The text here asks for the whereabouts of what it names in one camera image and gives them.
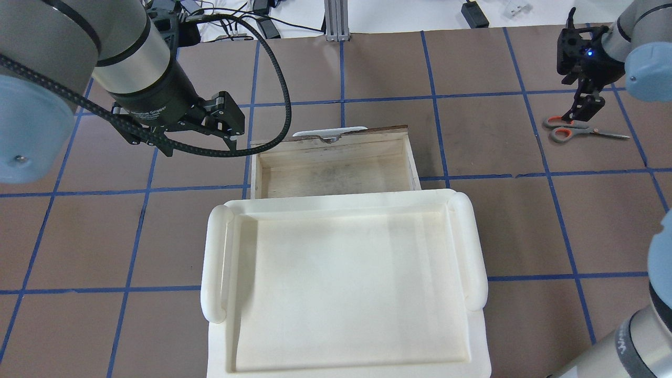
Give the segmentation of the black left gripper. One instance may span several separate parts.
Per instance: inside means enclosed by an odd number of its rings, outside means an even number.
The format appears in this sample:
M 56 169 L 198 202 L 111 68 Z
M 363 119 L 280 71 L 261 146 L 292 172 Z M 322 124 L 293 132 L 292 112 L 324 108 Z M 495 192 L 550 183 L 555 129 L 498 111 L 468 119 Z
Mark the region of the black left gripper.
M 162 76 L 148 88 L 132 93 L 111 92 L 117 103 L 111 106 L 115 117 L 134 127 L 156 134 L 167 132 L 205 131 L 225 141 L 231 151 L 237 150 L 237 139 L 245 133 L 245 115 L 227 91 L 219 91 L 203 102 L 194 85 L 173 58 Z M 166 143 L 153 143 L 149 138 L 128 132 L 113 124 L 128 144 L 147 144 L 172 157 L 174 148 Z

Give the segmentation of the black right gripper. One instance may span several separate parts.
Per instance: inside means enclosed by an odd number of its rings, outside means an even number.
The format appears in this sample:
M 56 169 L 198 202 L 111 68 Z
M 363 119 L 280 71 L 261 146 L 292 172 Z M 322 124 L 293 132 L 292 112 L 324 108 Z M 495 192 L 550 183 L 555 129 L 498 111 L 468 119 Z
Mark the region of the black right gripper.
M 562 115 L 564 122 L 590 121 L 603 109 L 600 92 L 625 73 L 625 40 L 612 31 L 601 31 L 573 46 L 579 80 L 573 105 Z

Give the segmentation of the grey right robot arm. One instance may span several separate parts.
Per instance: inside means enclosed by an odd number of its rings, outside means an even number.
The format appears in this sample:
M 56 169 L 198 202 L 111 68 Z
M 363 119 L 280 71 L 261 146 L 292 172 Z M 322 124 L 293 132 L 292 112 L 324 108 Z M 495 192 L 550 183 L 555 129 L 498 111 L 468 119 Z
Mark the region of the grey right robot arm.
M 624 78 L 641 101 L 670 101 L 670 1 L 633 1 L 611 26 L 577 28 L 574 12 L 557 41 L 556 70 L 562 83 L 576 83 L 574 101 L 544 126 L 556 143 L 578 135 L 624 136 L 590 125 L 605 105 L 605 86 Z M 647 257 L 649 303 L 552 377 L 670 377 L 671 225 L 670 213 L 650 243 Z

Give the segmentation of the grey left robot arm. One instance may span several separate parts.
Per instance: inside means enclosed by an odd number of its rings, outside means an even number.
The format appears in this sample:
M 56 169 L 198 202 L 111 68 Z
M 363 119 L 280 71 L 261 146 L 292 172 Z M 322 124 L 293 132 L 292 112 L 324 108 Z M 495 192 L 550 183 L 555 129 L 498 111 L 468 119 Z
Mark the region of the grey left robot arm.
M 116 127 L 130 144 L 155 144 L 167 132 L 223 139 L 230 150 L 245 116 L 221 91 L 204 100 L 176 53 L 200 42 L 189 7 L 176 1 L 2 1 L 2 183 L 38 181 L 74 129 L 77 106 L 18 73 L 18 67 L 84 93 L 89 79 L 114 99 Z

